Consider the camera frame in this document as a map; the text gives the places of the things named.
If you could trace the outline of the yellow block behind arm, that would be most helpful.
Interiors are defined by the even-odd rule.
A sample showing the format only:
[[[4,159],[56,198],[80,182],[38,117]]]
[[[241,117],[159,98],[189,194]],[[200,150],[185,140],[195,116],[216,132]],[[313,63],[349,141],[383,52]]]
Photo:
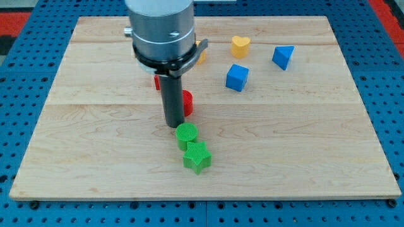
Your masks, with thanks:
[[[208,41],[207,39],[204,39],[202,41],[197,40],[196,41],[196,47],[197,47],[197,53],[199,54],[197,64],[202,64],[205,59],[206,59],[206,51],[205,49],[208,47]]]

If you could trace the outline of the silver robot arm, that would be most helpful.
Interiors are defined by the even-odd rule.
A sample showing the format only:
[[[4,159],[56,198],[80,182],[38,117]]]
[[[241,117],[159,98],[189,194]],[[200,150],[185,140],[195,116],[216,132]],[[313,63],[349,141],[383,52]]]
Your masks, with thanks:
[[[208,48],[196,42],[193,0],[125,0],[137,61],[158,76],[166,124],[184,122],[183,74]]]

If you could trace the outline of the black clamp ring mount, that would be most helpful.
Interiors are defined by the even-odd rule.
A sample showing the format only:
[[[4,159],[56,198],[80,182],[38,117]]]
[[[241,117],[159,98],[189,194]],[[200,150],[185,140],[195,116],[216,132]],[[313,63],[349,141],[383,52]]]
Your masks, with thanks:
[[[189,52],[179,58],[172,61],[155,61],[141,55],[136,46],[133,45],[135,58],[146,72],[152,75],[166,75],[171,78],[180,78],[189,71],[207,48],[208,39],[203,39],[198,45],[194,44]]]

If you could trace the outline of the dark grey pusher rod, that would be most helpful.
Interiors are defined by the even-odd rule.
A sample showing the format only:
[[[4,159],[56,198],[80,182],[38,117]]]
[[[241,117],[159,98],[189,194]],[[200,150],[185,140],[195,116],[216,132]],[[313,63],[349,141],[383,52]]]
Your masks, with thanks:
[[[166,75],[159,75],[158,80],[160,84],[165,121],[169,127],[176,128],[184,122],[181,78],[171,78]]]

